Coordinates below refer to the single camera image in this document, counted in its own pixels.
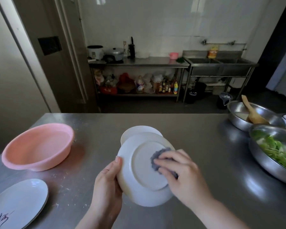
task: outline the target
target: rice cooker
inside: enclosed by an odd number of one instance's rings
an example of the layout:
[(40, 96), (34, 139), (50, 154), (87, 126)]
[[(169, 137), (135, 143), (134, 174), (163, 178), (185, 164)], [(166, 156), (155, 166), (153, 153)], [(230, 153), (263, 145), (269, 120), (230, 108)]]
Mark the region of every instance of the rice cooker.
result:
[(103, 58), (104, 55), (103, 46), (92, 45), (92, 46), (87, 46), (87, 48), (88, 48), (88, 54), (92, 59), (100, 60)]
[(123, 48), (112, 48), (105, 51), (103, 60), (107, 63), (123, 63), (124, 49)]

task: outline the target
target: gray scrubbing cloth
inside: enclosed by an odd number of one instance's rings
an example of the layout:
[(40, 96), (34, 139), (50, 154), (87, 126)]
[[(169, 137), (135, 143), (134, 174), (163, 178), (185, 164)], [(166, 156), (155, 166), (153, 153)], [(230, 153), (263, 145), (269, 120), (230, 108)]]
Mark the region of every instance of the gray scrubbing cloth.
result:
[[(164, 152), (166, 152), (166, 151), (171, 151), (171, 150), (172, 150), (171, 148), (161, 149), (161, 150), (159, 150), (159, 151), (156, 151), (156, 152), (152, 155), (152, 157), (150, 158), (150, 161), (151, 161), (151, 163), (152, 163), (152, 168), (153, 168), (153, 170), (158, 171), (158, 169), (160, 168), (160, 165), (156, 165), (156, 164), (154, 163), (154, 159), (159, 158), (159, 156), (160, 156), (162, 153), (164, 153)], [(171, 171), (171, 170), (170, 170), (170, 172), (172, 173), (172, 175), (173, 175), (176, 179), (178, 179), (178, 174), (177, 174), (176, 172)]]

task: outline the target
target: wooden ladle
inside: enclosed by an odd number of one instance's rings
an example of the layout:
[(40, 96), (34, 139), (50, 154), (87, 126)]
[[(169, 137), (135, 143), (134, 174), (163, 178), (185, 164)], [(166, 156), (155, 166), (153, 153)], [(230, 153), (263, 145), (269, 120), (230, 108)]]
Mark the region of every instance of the wooden ladle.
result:
[(242, 95), (242, 101), (244, 103), (244, 105), (247, 107), (247, 109), (249, 110), (249, 115), (248, 115), (248, 119), (254, 123), (254, 124), (269, 124), (269, 122), (263, 118), (261, 115), (259, 115), (255, 109), (250, 105), (247, 96)]

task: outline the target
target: pink plastic pot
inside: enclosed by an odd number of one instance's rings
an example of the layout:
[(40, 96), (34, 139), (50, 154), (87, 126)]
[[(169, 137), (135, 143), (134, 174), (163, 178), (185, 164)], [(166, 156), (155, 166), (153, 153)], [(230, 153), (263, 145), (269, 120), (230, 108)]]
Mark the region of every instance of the pink plastic pot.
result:
[(178, 59), (179, 53), (177, 52), (172, 52), (170, 53), (170, 59)]
[(74, 131), (68, 125), (40, 125), (14, 138), (2, 153), (2, 162), (10, 169), (51, 169), (68, 156), (73, 139)]

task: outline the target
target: metal mixing bowl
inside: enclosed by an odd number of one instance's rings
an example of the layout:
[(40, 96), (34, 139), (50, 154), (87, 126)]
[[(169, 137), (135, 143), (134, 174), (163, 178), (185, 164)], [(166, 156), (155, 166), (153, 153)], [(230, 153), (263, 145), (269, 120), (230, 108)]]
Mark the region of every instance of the metal mixing bowl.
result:
[(275, 140), (280, 141), (286, 148), (286, 129), (275, 127), (273, 125), (254, 125), (249, 131), (249, 149), (253, 157), (270, 174), (286, 183), (286, 168), (263, 152), (256, 142), (260, 138), (254, 135), (255, 130), (261, 130), (272, 135)]
[[(265, 107), (254, 104), (254, 103), (250, 103), (250, 104), (257, 111), (257, 113), (260, 114), (262, 117), (264, 117), (266, 120), (268, 120), (270, 124), (279, 126), (279, 127), (286, 127), (286, 124), (284, 123), (282, 118), (277, 116), (275, 112)], [(235, 112), (249, 113), (244, 103), (234, 100), (234, 101), (230, 101), (227, 107), (230, 112), (229, 120), (231, 121), (231, 123), (242, 131), (246, 131), (246, 132), (249, 131), (249, 129), (251, 128), (253, 124), (235, 115)]]

